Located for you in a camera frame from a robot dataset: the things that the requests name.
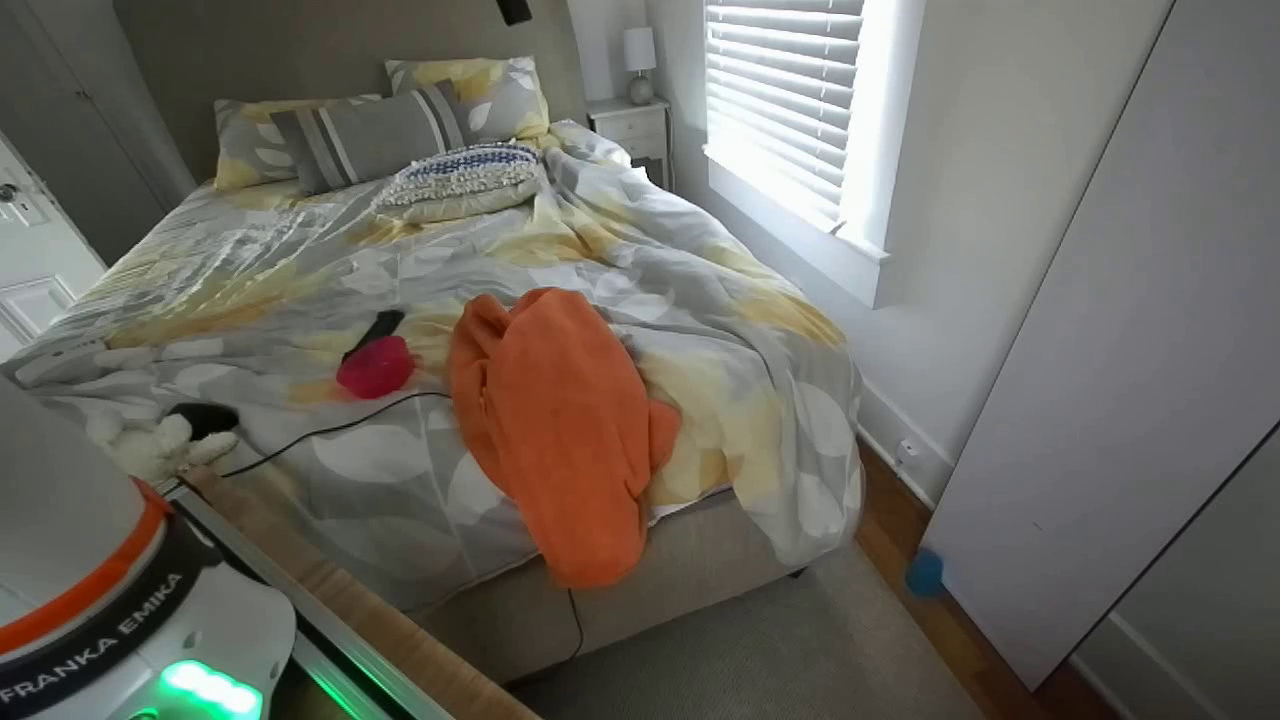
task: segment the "bedsheet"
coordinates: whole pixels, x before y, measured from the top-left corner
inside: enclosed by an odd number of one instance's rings
[[[220,465],[279,465],[299,528],[398,608],[534,554],[456,434],[449,337],[479,293],[573,288],[599,306],[685,432],[650,520],[731,487],[785,562],[849,540],[860,509],[849,341],[696,205],[557,122],[539,146],[420,161],[331,195],[193,191],[70,314],[7,364],[105,449],[180,400],[241,410]],[[416,375],[384,400],[331,380],[384,306]]]

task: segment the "white cabinet door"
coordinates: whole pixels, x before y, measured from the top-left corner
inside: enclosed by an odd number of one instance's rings
[[[1280,416],[1276,34],[1276,0],[1176,0],[926,525],[1026,682]]]
[[[0,359],[56,323],[105,275],[105,260],[0,137]]]

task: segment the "red object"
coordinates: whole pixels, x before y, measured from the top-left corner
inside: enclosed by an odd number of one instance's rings
[[[681,416],[647,395],[626,347],[577,293],[512,311],[468,304],[449,347],[468,451],[518,509],[562,586],[624,581],[643,553],[640,496]]]
[[[378,337],[378,341],[362,343],[361,350],[351,350],[337,366],[337,380],[351,395],[375,400],[375,395],[387,395],[387,390],[404,389],[411,366],[416,366],[416,359],[411,359],[404,337]]]

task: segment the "window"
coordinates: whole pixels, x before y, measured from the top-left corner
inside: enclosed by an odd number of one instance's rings
[[[919,11],[923,0],[706,0],[712,162],[884,260]]]

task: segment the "black cable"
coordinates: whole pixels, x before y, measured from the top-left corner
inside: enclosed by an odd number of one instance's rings
[[[408,404],[408,400],[420,400],[420,395],[449,395],[449,390],[408,390],[408,395],[396,395],[392,404],[384,404],[384,406],[375,406],[375,410],[369,410],[369,416],[357,416],[357,418],[342,418],[342,424],[331,424],[331,429],[311,429],[311,432],[303,432],[303,434],[273,449],[267,457],[259,457],[259,461],[253,461],[253,465],[241,465],[241,469],[230,469],[230,473],[220,473],[220,481],[257,473],[257,469],[279,461],[283,451],[291,451],[291,449],[303,443],[303,441],[331,434],[331,432],[349,432],[349,429],[369,424],[369,418],[375,418],[375,416],[384,416],[384,410],[392,410],[392,406],[398,406],[398,404]]]
[[[577,647],[573,647],[573,654],[581,654],[581,651],[586,647],[582,613],[577,608],[577,597],[573,597],[573,590],[562,590],[562,597],[569,597],[569,613],[573,613],[573,628],[577,628]]]
[[[170,473],[170,483],[164,487],[164,496],[170,501],[180,487],[193,496],[204,496],[200,483],[193,483],[184,473]]]

